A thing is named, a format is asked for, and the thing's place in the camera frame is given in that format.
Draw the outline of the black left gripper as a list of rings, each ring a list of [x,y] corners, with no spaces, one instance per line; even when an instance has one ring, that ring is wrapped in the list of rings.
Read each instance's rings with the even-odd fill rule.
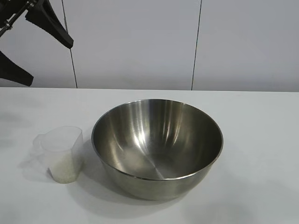
[[[13,23],[32,5],[31,0],[0,1],[0,36],[12,28]],[[60,23],[49,0],[38,0],[25,15],[27,21],[43,29],[66,48],[73,47],[74,40]],[[33,76],[0,52],[0,78],[31,86]]]

